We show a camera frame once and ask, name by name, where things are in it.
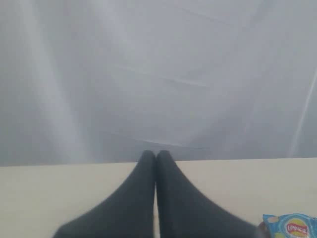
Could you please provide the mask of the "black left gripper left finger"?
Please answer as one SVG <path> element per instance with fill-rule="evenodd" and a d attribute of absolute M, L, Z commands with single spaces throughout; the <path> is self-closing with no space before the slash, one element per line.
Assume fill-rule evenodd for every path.
<path fill-rule="evenodd" d="M 113 194 L 89 212 L 62 225 L 54 237 L 154 237 L 155 165 L 155 154 L 144 151 L 134 170 Z"/>

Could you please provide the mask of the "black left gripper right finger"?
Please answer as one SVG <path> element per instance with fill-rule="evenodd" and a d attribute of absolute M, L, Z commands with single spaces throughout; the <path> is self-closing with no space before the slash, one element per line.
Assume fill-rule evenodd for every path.
<path fill-rule="evenodd" d="M 204 196 L 169 151 L 156 160 L 159 232 L 162 238 L 253 238 L 257 227 Z"/>

